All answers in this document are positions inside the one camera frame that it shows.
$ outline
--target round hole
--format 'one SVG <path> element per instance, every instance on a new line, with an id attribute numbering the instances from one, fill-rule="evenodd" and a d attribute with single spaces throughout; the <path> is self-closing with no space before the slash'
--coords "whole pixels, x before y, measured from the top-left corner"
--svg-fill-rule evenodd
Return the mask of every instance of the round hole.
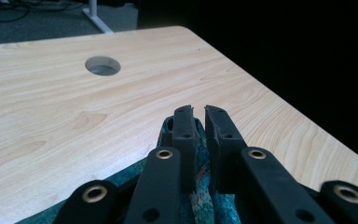
<path id="1" fill-rule="evenodd" d="M 265 159 L 267 157 L 266 153 L 259 151 L 259 150 L 251 150 L 249 151 L 249 156 L 255 158 L 255 159 Z"/>
<path id="2" fill-rule="evenodd" d="M 147 209 L 144 211 L 143 218 L 146 222 L 153 222 L 159 218 L 159 212 L 156 208 Z"/>
<path id="3" fill-rule="evenodd" d="M 112 76 L 120 71 L 120 63 L 106 56 L 95 56 L 86 60 L 86 68 L 98 76 Z"/>
<path id="4" fill-rule="evenodd" d="M 313 214 L 311 214 L 309 211 L 299 209 L 296 211 L 296 216 L 305 222 L 313 222 L 315 220 L 315 217 Z"/>
<path id="5" fill-rule="evenodd" d="M 172 155 L 173 153 L 169 150 L 160 150 L 156 153 L 156 156 L 162 160 L 169 159 Z"/>
<path id="6" fill-rule="evenodd" d="M 104 186 L 91 186 L 83 192 L 83 201 L 86 203 L 97 203 L 106 196 L 107 189 Z"/>
<path id="7" fill-rule="evenodd" d="M 349 203 L 358 203 L 358 192 L 346 186 L 336 185 L 333 188 L 335 194 Z"/>

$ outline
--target teal fabric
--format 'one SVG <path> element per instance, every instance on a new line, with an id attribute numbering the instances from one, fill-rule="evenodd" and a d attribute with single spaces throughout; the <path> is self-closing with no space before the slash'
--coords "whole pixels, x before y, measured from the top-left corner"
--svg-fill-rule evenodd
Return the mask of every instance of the teal fabric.
<path id="1" fill-rule="evenodd" d="M 170 131 L 170 123 L 173 117 L 164 120 L 161 133 Z M 196 128 L 200 135 L 197 143 L 196 152 L 196 191 L 191 194 L 181 195 L 181 223 L 184 224 L 201 224 L 201 223 L 217 223 L 217 224 L 236 224 L 241 223 L 237 210 L 234 205 L 234 195 L 219 194 L 210 186 L 211 167 L 209 160 L 209 151 L 206 147 L 205 131 L 202 123 L 195 119 Z M 126 169 L 109 176 L 106 180 L 121 186 L 130 179 L 139 175 L 144 166 L 146 159 L 137 161 Z M 60 211 L 65 201 L 57 203 L 50 208 L 36 215 L 28 217 L 18 224 L 49 224 L 53 223 L 55 217 Z"/>

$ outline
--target screw hole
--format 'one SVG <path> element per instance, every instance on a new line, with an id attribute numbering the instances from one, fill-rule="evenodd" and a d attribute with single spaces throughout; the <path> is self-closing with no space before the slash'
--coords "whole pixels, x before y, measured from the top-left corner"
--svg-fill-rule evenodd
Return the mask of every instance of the screw hole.
<path id="1" fill-rule="evenodd" d="M 311 214 L 309 211 L 299 209 L 296 211 L 296 216 L 305 222 L 313 222 L 315 220 L 315 217 L 313 214 Z"/>
<path id="2" fill-rule="evenodd" d="M 251 150 L 249 151 L 249 156 L 255 158 L 255 159 L 259 159 L 259 160 L 263 160 L 267 157 L 266 153 L 259 151 L 259 150 Z"/>
<path id="3" fill-rule="evenodd" d="M 358 203 L 358 192 L 352 188 L 336 185 L 333 191 L 338 197 L 349 203 Z"/>
<path id="4" fill-rule="evenodd" d="M 160 150 L 156 153 L 156 156 L 162 160 L 167 160 L 172 157 L 173 153 L 169 150 Z"/>
<path id="5" fill-rule="evenodd" d="M 86 203 L 97 203 L 106 196 L 107 189 L 101 185 L 91 186 L 83 192 L 83 201 Z"/>
<path id="6" fill-rule="evenodd" d="M 143 218 L 146 222 L 154 222 L 159 218 L 159 211 L 156 208 L 147 209 Z"/>

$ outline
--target wooden table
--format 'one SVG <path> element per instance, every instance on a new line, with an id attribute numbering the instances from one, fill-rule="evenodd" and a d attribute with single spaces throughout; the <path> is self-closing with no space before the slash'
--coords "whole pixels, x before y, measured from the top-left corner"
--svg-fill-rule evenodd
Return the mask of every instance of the wooden table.
<path id="1" fill-rule="evenodd" d="M 97 55 L 121 70 L 92 74 Z M 358 186 L 355 153 L 183 27 L 51 39 L 0 45 L 0 224 L 144 158 L 182 105 L 202 121 L 206 105 L 224 108 L 249 146 L 312 189 Z"/>

